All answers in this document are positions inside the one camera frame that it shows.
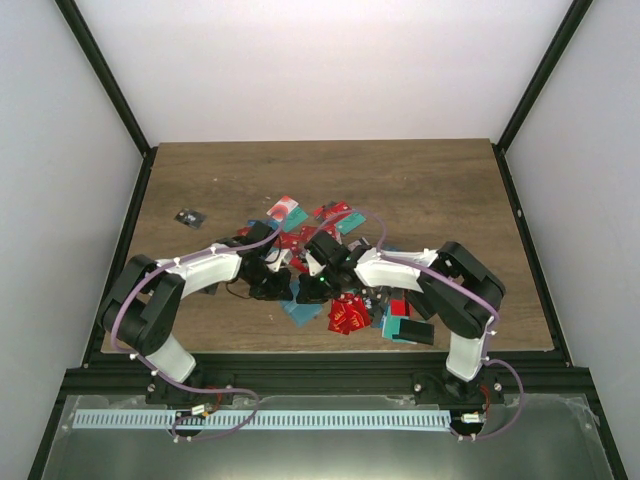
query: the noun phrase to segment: wooden tabletop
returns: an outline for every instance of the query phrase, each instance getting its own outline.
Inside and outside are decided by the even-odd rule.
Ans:
[[[487,140],[399,140],[162,144],[130,255],[173,258],[230,236],[283,195],[309,214],[345,200],[381,216],[387,243],[402,250],[437,249],[454,240],[506,285],[492,349],[550,349],[540,307],[507,196]],[[194,230],[174,220],[183,208],[207,216]],[[309,218],[305,224],[317,225]],[[372,243],[380,226],[368,219],[345,237]],[[241,282],[231,285],[245,293]],[[394,343],[380,330],[343,336],[323,313],[298,328],[278,302],[243,300],[219,288],[181,304],[174,334],[191,351],[380,351],[446,349],[449,333],[435,319],[434,347]]]

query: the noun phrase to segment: white wall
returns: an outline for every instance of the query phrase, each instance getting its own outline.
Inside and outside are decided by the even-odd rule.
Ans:
[[[593,2],[507,156],[575,361],[640,478],[640,3]]]
[[[570,0],[79,0],[149,141],[498,140]]]
[[[0,2],[0,477],[78,366],[140,156],[53,1]]]

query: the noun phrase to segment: wire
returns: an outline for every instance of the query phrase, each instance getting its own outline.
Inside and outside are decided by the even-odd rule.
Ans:
[[[275,214],[277,211],[280,210],[284,210],[285,214],[288,213],[288,211],[286,211],[286,209],[284,207],[282,208],[278,208],[276,207],[276,209],[274,210],[274,212],[272,213],[271,216],[273,216],[273,214]],[[122,319],[124,318],[125,314],[127,313],[127,310],[129,309],[129,307],[131,306],[131,303],[133,302],[133,300],[135,300],[135,298],[137,297],[138,293],[140,293],[142,291],[142,289],[144,289],[145,286],[147,286],[149,284],[149,282],[151,282],[151,280],[153,280],[155,277],[157,277],[158,275],[160,275],[162,272],[168,270],[169,268],[172,268],[174,266],[176,266],[177,263],[180,262],[187,262],[187,261],[191,261],[191,260],[195,260],[197,258],[201,258],[204,256],[208,256],[208,255],[213,255],[213,254],[221,254],[221,253],[232,253],[232,252],[240,252],[240,251],[244,251],[244,250],[251,250],[253,248],[257,248],[260,247],[268,242],[270,242],[271,240],[273,240],[275,237],[277,237],[278,235],[280,235],[280,232],[282,231],[282,228],[284,226],[284,222],[280,222],[280,224],[278,225],[278,228],[275,230],[275,232],[273,232],[271,235],[269,235],[267,238],[260,240],[259,242],[256,243],[252,243],[250,245],[242,245],[239,247],[222,247],[222,248],[216,248],[215,250],[211,249],[211,248],[206,248],[204,250],[201,250],[199,252],[195,252],[189,255],[185,255],[181,258],[176,260],[172,260],[170,262],[165,263],[164,265],[159,266],[158,268],[156,268],[155,270],[153,270],[151,273],[149,273],[145,278],[143,278],[129,293],[129,295],[127,296],[127,298],[125,299],[125,301],[122,303],[122,306],[120,307],[120,310],[118,311],[118,314],[116,315],[116,319],[113,322],[113,326],[111,328],[111,347],[121,353],[135,353],[138,360],[140,360],[144,365],[146,365],[151,371],[156,371],[157,375],[162,378],[165,382],[169,383],[170,385],[173,385],[174,387],[180,389],[180,390],[184,390],[186,392],[191,392],[191,393],[199,393],[199,394],[204,394],[204,395],[211,395],[211,394],[218,394],[218,393],[237,393],[237,394],[245,394],[245,395],[249,395],[251,397],[253,397],[256,401],[256,405],[255,408],[253,409],[253,411],[249,414],[249,416],[247,418],[245,418],[242,422],[238,423],[236,426],[225,430],[221,433],[218,433],[216,435],[212,435],[212,436],[206,436],[206,437],[196,437],[197,440],[205,440],[205,439],[214,439],[214,438],[221,438],[227,435],[230,435],[232,433],[237,432],[238,430],[240,430],[242,427],[244,427],[246,424],[248,424],[251,420],[253,420],[253,418],[256,416],[256,414],[258,413],[258,408],[260,406],[260,397],[258,396],[258,394],[256,392],[254,392],[253,390],[248,390],[246,388],[226,388],[226,389],[204,389],[204,388],[194,388],[194,387],[189,387],[187,385],[184,385],[180,382],[177,382],[176,380],[174,380],[173,378],[169,377],[168,375],[166,375],[164,372],[159,371],[155,365],[153,365],[153,363],[151,363],[149,360],[147,360],[145,357],[143,357],[142,355],[138,354],[138,352],[136,352],[134,349],[127,349],[127,348],[122,348],[118,345],[117,339],[118,339],[118,329],[120,328],[120,324],[122,323]]]
[[[504,368],[509,370],[511,375],[513,375],[513,378],[515,378],[516,383],[518,384],[518,391],[520,393],[520,395],[518,396],[518,409],[516,410],[516,413],[513,414],[513,417],[511,417],[511,420],[509,420],[509,422],[507,422],[505,426],[499,428],[495,432],[487,433],[486,435],[480,434],[476,437],[461,435],[460,433],[456,432],[453,428],[451,428],[451,433],[461,440],[469,440],[469,441],[475,442],[478,440],[489,440],[490,438],[494,438],[494,437],[497,437],[498,435],[502,435],[503,433],[506,433],[508,430],[510,430],[516,424],[516,422],[520,418],[520,415],[522,415],[522,410],[524,408],[524,402],[525,402],[524,386],[522,385],[522,379],[520,378],[520,375],[518,375],[518,372],[516,372],[516,369],[513,368],[509,363],[505,362],[504,360],[500,360],[499,358],[488,360],[484,362],[484,365],[485,367],[490,367],[491,365],[502,365]]]
[[[484,416],[485,421],[489,418],[489,407],[491,406],[491,399],[489,398],[489,389],[484,385],[480,385],[480,391],[484,395]]]
[[[265,262],[264,262],[265,265],[271,265],[272,263],[276,263],[278,261],[278,258],[280,257],[280,252],[282,252],[282,239],[280,238],[280,235],[278,235],[278,254],[276,255],[276,258],[274,258],[270,262],[267,262],[265,260]]]
[[[245,297],[245,296],[240,295],[239,293],[232,292],[232,291],[229,289],[229,285],[231,285],[231,284],[233,284],[233,283],[236,283],[236,281],[234,280],[233,282],[224,282],[224,289],[225,289],[227,292],[229,292],[231,295],[233,295],[234,297],[238,297],[238,298],[241,298],[241,299],[243,299],[243,300],[251,300],[251,297]]]

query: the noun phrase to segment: red object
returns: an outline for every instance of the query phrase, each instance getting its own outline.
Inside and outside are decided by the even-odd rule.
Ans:
[[[344,304],[333,300],[331,302],[331,311],[329,312],[329,330],[332,332],[349,335],[351,329],[347,324],[347,312]]]
[[[329,330],[332,332],[349,335],[350,332],[360,330],[369,325],[371,325],[371,318],[359,296],[353,293],[345,293],[340,299],[331,302]]]
[[[300,241],[302,245],[305,245],[309,240],[311,240],[311,236],[317,230],[317,227],[310,227],[309,225],[305,225],[304,227],[300,227]],[[326,231],[335,238],[338,242],[340,241],[340,232],[335,227],[335,225],[325,225],[322,227],[322,230]]]
[[[394,317],[409,317],[411,315],[409,302],[406,300],[391,300],[389,305],[391,306],[391,315]]]
[[[326,208],[324,205],[320,208],[316,208],[313,212],[313,216],[316,218],[321,218],[323,221],[327,218],[335,215],[336,213],[340,213],[344,210],[351,210],[351,207],[347,204],[347,202],[338,202],[334,206]],[[336,215],[331,219],[330,225],[333,225],[343,218],[349,216],[349,213],[345,213],[344,215]]]
[[[311,235],[316,231],[316,227],[310,227],[305,225],[304,227],[300,227],[300,241],[302,245],[305,245],[309,240],[311,240]]]
[[[300,235],[296,233],[282,232],[280,234],[280,242],[282,242],[282,248],[289,248],[289,249],[298,248],[298,245],[300,245],[301,243]]]
[[[289,265],[302,273],[309,273],[309,269],[304,265],[304,263],[302,263],[302,261],[298,257],[293,257],[293,260],[289,262]]]

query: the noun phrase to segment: purple cable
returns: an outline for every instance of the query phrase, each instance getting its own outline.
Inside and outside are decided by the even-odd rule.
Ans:
[[[462,293],[465,297],[469,298],[470,300],[473,300],[474,302],[476,302],[478,305],[480,305],[482,308],[484,308],[487,312],[489,312],[493,316],[493,321],[487,322],[487,324],[484,327],[485,334],[488,331],[489,327],[493,328],[500,322],[500,314],[495,308],[491,306],[491,304],[489,304],[483,298],[480,298],[478,295],[476,295],[472,291],[464,288],[462,285],[458,285],[453,280],[448,279],[441,273],[438,273],[435,270],[432,270],[429,267],[426,267],[424,265],[420,265],[419,263],[411,262],[409,260],[403,260],[401,258],[389,257],[384,254],[382,254],[380,258],[388,262],[397,263],[398,265],[405,265],[407,267],[418,269],[421,272],[426,273],[430,277],[435,278],[439,282],[444,283],[445,285],[452,288],[453,290],[456,290],[457,292]],[[488,349],[489,349],[489,341],[488,341],[488,338],[485,338],[484,345],[482,347],[483,358],[487,356]]]
[[[283,226],[284,226],[284,222],[281,222],[280,225],[278,225],[278,228],[276,229],[276,231],[273,232],[271,235],[269,235],[264,240],[260,240],[259,242],[252,243],[250,245],[242,245],[240,247],[223,247],[223,248],[219,248],[219,249],[216,249],[216,253],[241,252],[243,250],[251,250],[252,248],[260,247],[260,246],[264,245],[265,243],[270,242],[271,240],[273,240],[278,235],[280,235],[280,232],[282,231]],[[205,248],[204,250],[200,250],[199,252],[190,253],[189,255],[185,255],[184,257],[181,257],[179,259],[179,262],[187,262],[187,261],[195,260],[195,259],[200,258],[200,257],[207,256],[207,255],[212,255],[212,252],[211,252],[210,248]],[[140,281],[140,283],[138,283],[133,288],[133,290],[131,290],[131,292],[129,293],[129,295],[125,299],[125,301],[122,303],[122,307],[120,307],[120,310],[118,311],[118,315],[116,315],[116,319],[113,322],[113,326],[111,327],[111,347],[114,350],[116,350],[118,352],[121,352],[121,353],[134,353],[135,352],[134,350],[124,349],[124,348],[120,348],[118,346],[117,334],[118,334],[118,329],[120,328],[120,324],[122,323],[122,319],[124,318],[124,315],[127,312],[127,310],[129,309],[129,307],[131,306],[131,303],[135,300],[136,296],[142,291],[142,289],[144,287],[146,287],[149,284],[149,282],[151,282],[151,280],[153,280],[155,277],[160,275],[162,272],[164,272],[165,270],[168,270],[169,268],[175,267],[175,266],[176,266],[176,262],[175,261],[171,261],[171,262],[165,263],[164,265],[156,268],[153,272],[149,273],[145,278],[143,278]]]
[[[273,213],[276,213],[279,210],[281,210],[281,209],[280,208],[276,208]],[[243,251],[243,250],[251,250],[253,248],[260,247],[260,246],[264,245],[265,243],[270,242],[271,240],[276,238],[278,235],[280,235],[280,232],[282,231],[283,227],[284,227],[284,221],[280,222],[280,224],[278,225],[278,228],[276,229],[276,231],[273,232],[271,235],[269,235],[264,240],[261,240],[261,241],[256,242],[256,243],[252,243],[250,245],[242,245],[240,247],[223,247],[223,248],[220,248],[220,249],[216,249],[215,253],[220,254],[220,253],[240,252],[240,251]],[[201,258],[201,257],[207,256],[207,255],[211,255],[212,253],[213,252],[211,251],[210,248],[206,248],[206,249],[201,250],[199,252],[190,253],[189,255],[185,255],[184,257],[181,257],[178,260],[178,262],[187,262],[187,261],[195,260],[197,258]],[[148,285],[149,282],[151,282],[151,280],[153,280],[155,277],[160,275],[165,270],[168,270],[169,268],[172,268],[174,266],[176,266],[176,262],[175,261],[170,261],[170,262],[168,262],[168,263],[156,268],[153,272],[149,273],[145,278],[143,278],[140,281],[140,283],[138,283],[133,288],[133,290],[131,290],[131,292],[129,293],[129,295],[125,299],[125,301],[122,303],[122,306],[120,307],[120,310],[118,311],[118,314],[116,315],[116,319],[113,322],[113,327],[111,328],[111,347],[114,350],[116,350],[118,352],[121,352],[121,353],[137,353],[133,349],[121,348],[117,343],[118,329],[120,328],[120,324],[122,323],[122,319],[124,318],[124,316],[125,316],[127,310],[129,309],[129,307],[131,306],[131,303],[133,302],[133,300],[135,300],[136,296],[142,291],[142,289],[146,285]],[[151,363],[149,360],[147,360],[142,355],[138,355],[137,357],[149,369],[151,369],[152,371],[157,371],[157,375],[160,378],[162,378],[165,382],[173,385],[174,387],[176,387],[176,388],[178,388],[180,390],[184,390],[184,391],[191,392],[191,393],[206,394],[206,395],[209,395],[209,394],[216,395],[218,393],[223,393],[223,394],[241,393],[241,394],[250,395],[256,400],[256,406],[253,409],[253,411],[249,414],[249,416],[247,418],[245,418],[238,425],[230,428],[229,430],[225,430],[224,432],[218,433],[216,435],[206,436],[206,437],[202,437],[202,438],[197,437],[198,440],[210,440],[210,439],[214,439],[214,438],[221,438],[221,437],[224,437],[226,435],[230,435],[232,433],[235,433],[238,430],[240,430],[242,427],[244,427],[246,424],[248,424],[251,420],[253,420],[253,418],[258,413],[260,397],[253,390],[248,390],[248,389],[245,389],[245,388],[205,389],[205,388],[189,387],[187,385],[184,385],[184,384],[182,384],[180,382],[175,381],[174,379],[172,379],[168,375],[165,375],[163,372],[157,370],[155,365],[153,365],[153,363]],[[173,424],[173,426],[171,427],[171,431],[174,434],[174,438],[177,438],[177,434],[176,434],[175,430],[176,430],[176,427],[177,427],[178,424],[179,424],[179,422],[176,421]]]
[[[147,360],[144,357],[139,357],[139,358],[140,358],[140,361],[144,365],[149,367],[151,370],[153,370],[153,371],[156,370],[156,367],[149,360]],[[160,378],[162,378],[165,382],[173,385],[176,388],[179,388],[180,390],[184,390],[186,392],[198,393],[198,394],[204,394],[204,395],[217,395],[218,393],[221,393],[221,394],[239,393],[239,394],[249,395],[249,396],[253,397],[254,400],[256,401],[256,405],[253,407],[253,410],[251,411],[249,416],[247,418],[245,418],[242,422],[238,423],[237,425],[231,427],[228,430],[225,430],[225,431],[220,432],[220,433],[216,433],[215,435],[206,435],[206,436],[198,435],[198,436],[192,437],[191,438],[192,441],[198,441],[199,442],[199,441],[202,441],[202,440],[213,440],[213,439],[216,439],[216,438],[222,438],[222,437],[226,437],[227,435],[231,435],[232,433],[237,432],[242,427],[244,427],[249,422],[251,422],[251,420],[253,420],[253,418],[258,413],[258,409],[259,409],[259,406],[260,406],[260,397],[253,390],[249,390],[249,389],[246,389],[246,388],[194,388],[194,387],[189,387],[188,385],[184,385],[184,384],[182,384],[180,382],[176,382],[173,378],[169,377],[168,375],[165,375],[164,373],[162,373],[160,371],[158,371],[158,376]],[[189,415],[187,417],[177,418],[176,421],[173,423],[173,425],[171,425],[171,433],[173,434],[173,438],[179,438],[179,436],[178,436],[178,434],[176,432],[176,428],[178,428],[178,425],[180,425],[180,423],[185,421],[187,418],[193,418],[193,416]]]
[[[409,260],[398,259],[398,258],[395,258],[395,257],[390,257],[390,256],[385,255],[384,251],[382,250],[382,244],[384,243],[384,241],[387,238],[387,226],[385,225],[384,221],[378,215],[376,215],[373,212],[369,212],[369,211],[363,210],[361,208],[354,208],[354,209],[351,209],[351,210],[345,210],[343,212],[339,212],[339,213],[333,214],[329,218],[327,218],[324,222],[322,222],[320,224],[320,226],[315,230],[315,232],[313,232],[313,235],[311,235],[311,237],[313,238],[313,236],[316,235],[322,229],[322,227],[324,227],[327,223],[329,223],[335,217],[341,216],[341,215],[344,215],[344,214],[348,214],[348,213],[361,213],[361,214],[364,214],[364,215],[368,215],[370,217],[373,217],[380,224],[380,226],[382,227],[382,235],[380,236],[380,239],[378,240],[378,243],[376,244],[376,250],[378,250],[381,253],[380,258],[382,258],[383,260],[386,260],[388,262],[397,263],[399,265],[405,265],[405,266],[411,267],[411,268],[416,268],[416,269],[420,270],[421,272],[426,273],[430,277],[435,278],[439,282],[444,283],[448,287],[451,287],[452,289],[456,290],[457,292],[462,293],[465,297],[469,298],[470,300],[473,300],[474,302],[476,302],[478,305],[480,305],[482,308],[487,310],[493,316],[493,320],[490,321],[490,322],[487,322],[487,324],[485,325],[485,333],[488,331],[489,327],[494,328],[495,326],[498,325],[498,323],[500,322],[500,314],[498,313],[498,311],[495,308],[493,308],[491,306],[491,304],[486,302],[484,299],[480,298],[475,293],[471,292],[470,290],[464,288],[461,285],[458,285],[453,280],[450,280],[449,278],[447,278],[444,275],[436,272],[435,270],[430,269],[429,267],[426,267],[426,266],[421,265],[421,264],[416,263],[416,262],[411,262]],[[489,341],[488,341],[488,339],[485,339],[485,342],[484,342],[484,345],[483,345],[483,349],[482,349],[482,356],[483,357],[487,356],[487,350],[488,349],[489,349]]]
[[[490,367],[491,365],[502,365],[504,368],[509,370],[509,372],[511,372],[511,375],[513,375],[513,378],[516,379],[516,383],[518,384],[518,390],[520,392],[520,396],[518,397],[518,409],[516,410],[516,413],[513,414],[513,417],[511,418],[511,420],[509,420],[509,422],[504,427],[499,428],[495,432],[487,433],[486,435],[482,435],[482,432],[480,432],[480,435],[476,436],[475,439],[471,436],[461,435],[458,432],[456,432],[453,428],[451,428],[451,433],[453,435],[463,440],[470,440],[472,442],[478,441],[478,440],[489,440],[490,438],[494,438],[494,437],[497,437],[498,435],[502,435],[503,433],[505,433],[507,430],[509,430],[511,427],[513,427],[516,424],[524,408],[524,401],[525,401],[524,386],[522,385],[522,379],[520,378],[520,375],[518,375],[518,372],[516,372],[516,369],[513,368],[504,360],[500,360],[499,358],[488,360],[484,362],[484,365],[486,367]]]

